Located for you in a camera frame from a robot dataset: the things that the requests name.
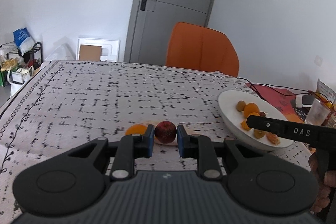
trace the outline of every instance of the blue and white bag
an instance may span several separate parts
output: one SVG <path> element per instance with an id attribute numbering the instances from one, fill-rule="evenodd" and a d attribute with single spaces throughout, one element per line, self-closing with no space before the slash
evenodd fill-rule
<path id="1" fill-rule="evenodd" d="M 27 28 L 16 30 L 13 32 L 13 35 L 14 42 L 22 54 L 25 54 L 33 48 L 35 41 L 30 36 Z"/>

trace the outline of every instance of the ribbed gray surface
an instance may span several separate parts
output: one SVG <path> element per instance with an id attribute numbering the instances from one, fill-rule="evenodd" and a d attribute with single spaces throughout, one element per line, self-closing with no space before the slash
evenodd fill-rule
<path id="1" fill-rule="evenodd" d="M 170 223 L 319 223 L 309 213 L 286 218 L 260 216 L 240 208 L 216 182 L 190 172 L 139 171 L 116 182 L 93 207 L 66 218 L 43 219 L 24 214 L 15 224 L 170 224 Z"/>

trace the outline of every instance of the floor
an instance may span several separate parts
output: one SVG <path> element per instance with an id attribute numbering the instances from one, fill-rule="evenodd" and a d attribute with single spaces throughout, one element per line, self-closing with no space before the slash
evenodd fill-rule
<path id="1" fill-rule="evenodd" d="M 11 95 L 11 86 L 7 85 L 5 87 L 0 86 L 0 107 L 2 107 Z"/>

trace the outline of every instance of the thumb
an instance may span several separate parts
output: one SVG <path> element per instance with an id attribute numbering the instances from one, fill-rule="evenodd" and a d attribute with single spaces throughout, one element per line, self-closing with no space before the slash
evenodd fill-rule
<path id="1" fill-rule="evenodd" d="M 324 184 L 329 187 L 336 187 L 336 171 L 328 171 L 324 176 Z"/>

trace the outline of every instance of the human hand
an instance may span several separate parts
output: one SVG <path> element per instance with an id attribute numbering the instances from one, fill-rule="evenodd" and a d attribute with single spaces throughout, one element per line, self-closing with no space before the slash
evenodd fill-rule
<path id="1" fill-rule="evenodd" d="M 319 193 L 310 210 L 314 213 L 319 213 L 323 208 L 327 207 L 330 202 L 328 196 L 330 194 L 330 187 L 336 187 L 336 171 L 327 171 L 322 181 L 317 171 L 318 161 L 315 153 L 309 157 L 308 162 L 319 182 Z"/>

